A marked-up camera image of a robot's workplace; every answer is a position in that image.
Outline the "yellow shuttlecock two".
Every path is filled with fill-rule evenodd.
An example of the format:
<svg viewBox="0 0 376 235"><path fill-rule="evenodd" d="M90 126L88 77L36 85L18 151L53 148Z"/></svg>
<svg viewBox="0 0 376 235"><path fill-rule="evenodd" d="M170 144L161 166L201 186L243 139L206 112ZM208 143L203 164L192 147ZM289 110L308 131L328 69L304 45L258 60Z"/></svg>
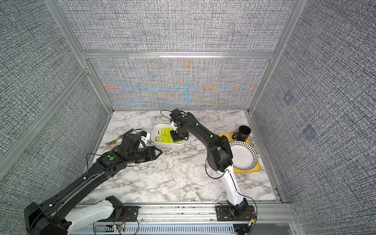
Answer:
<svg viewBox="0 0 376 235"><path fill-rule="evenodd" d="M168 136L157 136L155 140L160 143L168 143L168 144L174 143L173 139Z"/></svg>

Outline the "white plastic storage box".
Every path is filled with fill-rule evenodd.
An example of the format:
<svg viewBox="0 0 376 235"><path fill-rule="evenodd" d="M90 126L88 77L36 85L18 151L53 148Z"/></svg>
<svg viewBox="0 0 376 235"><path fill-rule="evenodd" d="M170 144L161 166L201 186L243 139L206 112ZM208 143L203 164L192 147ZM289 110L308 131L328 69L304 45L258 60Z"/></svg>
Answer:
<svg viewBox="0 0 376 235"><path fill-rule="evenodd" d="M160 143L155 140L157 136L161 136L158 134L158 131L165 127L171 127L171 125L161 123L161 124L157 124L154 127L152 134L151 134L151 140L155 143L155 145L161 148L169 148L169 149L183 148L187 141L181 141L181 142L177 142L173 144L168 144L168 143Z"/></svg>

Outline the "black mug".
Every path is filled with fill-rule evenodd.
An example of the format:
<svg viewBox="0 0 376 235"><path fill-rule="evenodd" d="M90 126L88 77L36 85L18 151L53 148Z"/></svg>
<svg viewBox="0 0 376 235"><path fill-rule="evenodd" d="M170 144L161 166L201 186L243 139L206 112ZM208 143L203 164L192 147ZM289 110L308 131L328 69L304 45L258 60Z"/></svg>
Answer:
<svg viewBox="0 0 376 235"><path fill-rule="evenodd" d="M246 142L251 134L251 129L249 126L241 125L238 131L232 135L232 139L235 141Z"/></svg>

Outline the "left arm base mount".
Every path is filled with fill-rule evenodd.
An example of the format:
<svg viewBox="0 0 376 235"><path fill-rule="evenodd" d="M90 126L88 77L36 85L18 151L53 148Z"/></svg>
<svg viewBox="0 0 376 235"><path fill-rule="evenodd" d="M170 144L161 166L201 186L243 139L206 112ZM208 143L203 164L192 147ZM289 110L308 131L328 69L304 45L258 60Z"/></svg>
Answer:
<svg viewBox="0 0 376 235"><path fill-rule="evenodd" d="M121 212L115 210L109 218L100 220L100 222L136 222L139 209L139 206L123 206Z"/></svg>

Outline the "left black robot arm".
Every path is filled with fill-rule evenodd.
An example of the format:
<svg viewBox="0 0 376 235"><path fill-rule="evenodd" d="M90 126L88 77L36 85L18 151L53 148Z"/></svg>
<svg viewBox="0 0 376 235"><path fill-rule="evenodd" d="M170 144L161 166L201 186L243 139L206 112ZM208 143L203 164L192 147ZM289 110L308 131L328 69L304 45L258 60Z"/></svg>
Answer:
<svg viewBox="0 0 376 235"><path fill-rule="evenodd" d="M113 214L120 216L122 203L114 196L100 203L100 208L87 208L75 214L73 208L96 187L106 182L128 164L154 161L162 150L155 146L127 150L115 147L102 154L86 173L69 186L41 204L31 203L24 210L25 226L29 235L68 235L95 220L103 220Z"/></svg>

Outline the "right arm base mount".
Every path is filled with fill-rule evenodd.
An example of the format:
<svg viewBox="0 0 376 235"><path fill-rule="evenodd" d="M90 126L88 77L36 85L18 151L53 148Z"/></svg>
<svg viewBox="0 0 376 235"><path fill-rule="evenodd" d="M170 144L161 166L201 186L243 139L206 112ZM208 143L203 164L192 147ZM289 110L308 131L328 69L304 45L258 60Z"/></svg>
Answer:
<svg viewBox="0 0 376 235"><path fill-rule="evenodd" d="M256 212L253 206L237 208L217 203L214 207L217 220L224 221L252 221L256 219Z"/></svg>

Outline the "yellow shuttlecock one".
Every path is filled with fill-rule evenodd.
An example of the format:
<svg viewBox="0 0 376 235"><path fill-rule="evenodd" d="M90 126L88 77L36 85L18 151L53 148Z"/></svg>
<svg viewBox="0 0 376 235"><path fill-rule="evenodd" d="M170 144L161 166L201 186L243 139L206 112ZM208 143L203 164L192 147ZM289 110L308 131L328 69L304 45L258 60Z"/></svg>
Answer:
<svg viewBox="0 0 376 235"><path fill-rule="evenodd" d="M165 127L158 131L158 134L161 136L170 136L170 132L173 131L172 127Z"/></svg>

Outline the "black dotted white plate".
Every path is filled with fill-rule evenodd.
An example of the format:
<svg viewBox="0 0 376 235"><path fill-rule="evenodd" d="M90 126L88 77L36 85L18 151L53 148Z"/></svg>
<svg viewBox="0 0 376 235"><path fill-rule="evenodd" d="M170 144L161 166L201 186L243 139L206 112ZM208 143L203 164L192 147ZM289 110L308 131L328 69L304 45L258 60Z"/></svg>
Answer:
<svg viewBox="0 0 376 235"><path fill-rule="evenodd" d="M233 154L233 166L239 170L251 170L258 163L258 156L252 146L246 142L234 141L230 143Z"/></svg>

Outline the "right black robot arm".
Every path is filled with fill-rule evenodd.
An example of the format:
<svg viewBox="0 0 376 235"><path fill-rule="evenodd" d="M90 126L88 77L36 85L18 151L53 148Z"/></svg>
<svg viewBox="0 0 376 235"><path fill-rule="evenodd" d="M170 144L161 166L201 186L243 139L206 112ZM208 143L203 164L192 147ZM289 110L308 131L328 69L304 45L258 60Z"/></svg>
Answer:
<svg viewBox="0 0 376 235"><path fill-rule="evenodd" d="M249 206L247 199L240 194L233 168L233 154L227 137L218 136L208 130L190 112L185 113L175 109L169 116L173 128L170 135L175 143L187 141L192 134L206 147L206 163L212 170L222 173L219 179L227 194L229 214L234 219L240 219L249 210Z"/></svg>

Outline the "green handled brush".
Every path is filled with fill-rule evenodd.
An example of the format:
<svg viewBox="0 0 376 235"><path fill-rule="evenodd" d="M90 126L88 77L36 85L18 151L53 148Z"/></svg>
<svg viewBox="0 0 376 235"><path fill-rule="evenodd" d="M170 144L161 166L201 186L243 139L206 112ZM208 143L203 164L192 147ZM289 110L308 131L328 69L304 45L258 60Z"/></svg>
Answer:
<svg viewBox="0 0 376 235"><path fill-rule="evenodd" d="M124 134L118 136L117 138L115 138L114 140L112 140L112 141L110 141L110 142L106 142L105 144L108 145L108 146L114 145L114 144L116 144L119 140L121 140L124 136L126 136L126 135L128 135L128 134L131 134L133 131L134 131L134 128L131 128L130 130L128 130L128 131L125 132Z"/></svg>

